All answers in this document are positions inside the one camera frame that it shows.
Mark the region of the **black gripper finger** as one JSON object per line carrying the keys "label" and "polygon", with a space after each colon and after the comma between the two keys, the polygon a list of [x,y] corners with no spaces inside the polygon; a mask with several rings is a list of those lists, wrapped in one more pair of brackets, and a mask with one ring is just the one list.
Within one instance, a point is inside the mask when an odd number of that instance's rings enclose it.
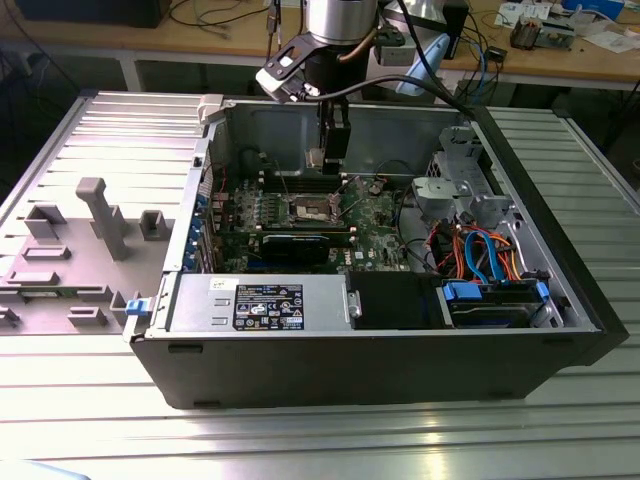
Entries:
{"label": "black gripper finger", "polygon": [[322,174],[337,175],[345,158],[350,134],[349,104],[346,99],[323,101],[319,108]]}

